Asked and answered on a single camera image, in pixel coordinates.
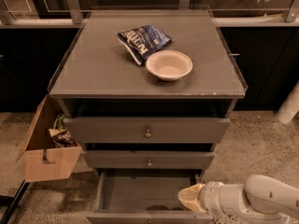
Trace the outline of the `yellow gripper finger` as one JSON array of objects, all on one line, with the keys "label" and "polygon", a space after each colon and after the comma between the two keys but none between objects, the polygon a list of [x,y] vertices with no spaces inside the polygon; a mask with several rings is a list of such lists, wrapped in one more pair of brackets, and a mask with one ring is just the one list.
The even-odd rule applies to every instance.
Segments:
[{"label": "yellow gripper finger", "polygon": [[195,213],[205,213],[205,208],[201,205],[199,197],[203,184],[195,184],[178,192],[179,201],[188,209]]}]

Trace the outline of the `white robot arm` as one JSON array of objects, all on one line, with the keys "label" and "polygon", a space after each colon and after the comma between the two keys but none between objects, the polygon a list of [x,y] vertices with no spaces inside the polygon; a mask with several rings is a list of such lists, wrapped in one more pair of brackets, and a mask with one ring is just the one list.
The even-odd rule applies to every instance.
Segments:
[{"label": "white robot arm", "polygon": [[298,218],[297,88],[274,115],[236,112],[216,153],[208,182],[179,193],[185,207],[248,224],[289,224]]}]

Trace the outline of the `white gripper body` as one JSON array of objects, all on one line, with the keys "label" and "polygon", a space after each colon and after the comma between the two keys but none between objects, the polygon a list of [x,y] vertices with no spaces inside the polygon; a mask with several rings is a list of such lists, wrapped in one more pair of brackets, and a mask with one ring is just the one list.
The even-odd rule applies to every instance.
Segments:
[{"label": "white gripper body", "polygon": [[204,210],[212,217],[224,217],[225,213],[221,208],[220,194],[221,182],[208,182],[205,184],[199,194],[199,202]]}]

